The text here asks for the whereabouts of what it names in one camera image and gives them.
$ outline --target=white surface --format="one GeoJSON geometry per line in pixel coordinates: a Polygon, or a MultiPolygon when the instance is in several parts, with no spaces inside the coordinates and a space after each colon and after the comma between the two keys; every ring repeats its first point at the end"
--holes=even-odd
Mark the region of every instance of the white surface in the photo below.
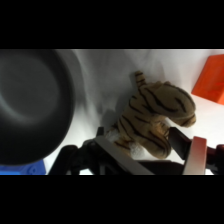
{"type": "MultiPolygon", "coordinates": [[[[68,66],[76,90],[76,108],[70,131],[61,146],[45,159],[47,171],[59,150],[67,144],[80,147],[94,138],[97,128],[113,124],[135,91],[133,74],[142,70],[148,81],[170,81],[189,93],[194,87],[207,57],[224,54],[224,49],[96,49],[57,50],[68,66]]],[[[189,138],[208,139],[208,146],[224,143],[224,106],[193,96],[197,105],[197,123],[180,128],[189,138]]],[[[173,151],[169,160],[183,163],[173,151]]]]}

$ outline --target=toy tiger head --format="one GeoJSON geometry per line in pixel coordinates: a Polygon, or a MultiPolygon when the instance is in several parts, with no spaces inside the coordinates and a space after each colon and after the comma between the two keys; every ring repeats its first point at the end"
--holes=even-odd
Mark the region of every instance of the toy tiger head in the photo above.
{"type": "Polygon", "coordinates": [[[170,82],[143,85],[139,91],[153,104],[157,114],[164,115],[182,127],[196,122],[196,105],[191,96],[170,82]]]}

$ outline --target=toy tiger paw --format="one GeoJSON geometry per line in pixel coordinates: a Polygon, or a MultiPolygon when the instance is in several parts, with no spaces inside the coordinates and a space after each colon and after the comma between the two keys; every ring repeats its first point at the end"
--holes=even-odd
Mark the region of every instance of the toy tiger paw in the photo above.
{"type": "Polygon", "coordinates": [[[142,72],[135,76],[138,92],[106,138],[133,159],[143,155],[142,147],[154,157],[165,159],[171,153],[165,119],[191,127],[196,122],[195,103],[186,91],[170,82],[146,83],[142,72]]]}

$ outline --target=orange object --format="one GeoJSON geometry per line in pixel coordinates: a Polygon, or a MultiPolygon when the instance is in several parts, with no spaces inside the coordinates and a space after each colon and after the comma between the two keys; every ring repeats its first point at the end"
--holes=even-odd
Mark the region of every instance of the orange object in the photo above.
{"type": "Polygon", "coordinates": [[[208,58],[192,94],[224,105],[224,55],[208,58]]]}

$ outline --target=black frying pan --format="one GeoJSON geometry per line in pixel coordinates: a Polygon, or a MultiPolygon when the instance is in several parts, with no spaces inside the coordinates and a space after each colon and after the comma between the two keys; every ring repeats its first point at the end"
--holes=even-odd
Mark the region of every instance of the black frying pan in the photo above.
{"type": "Polygon", "coordinates": [[[0,50],[0,164],[24,165],[52,153],[65,138],[74,91],[51,49],[0,50]]]}

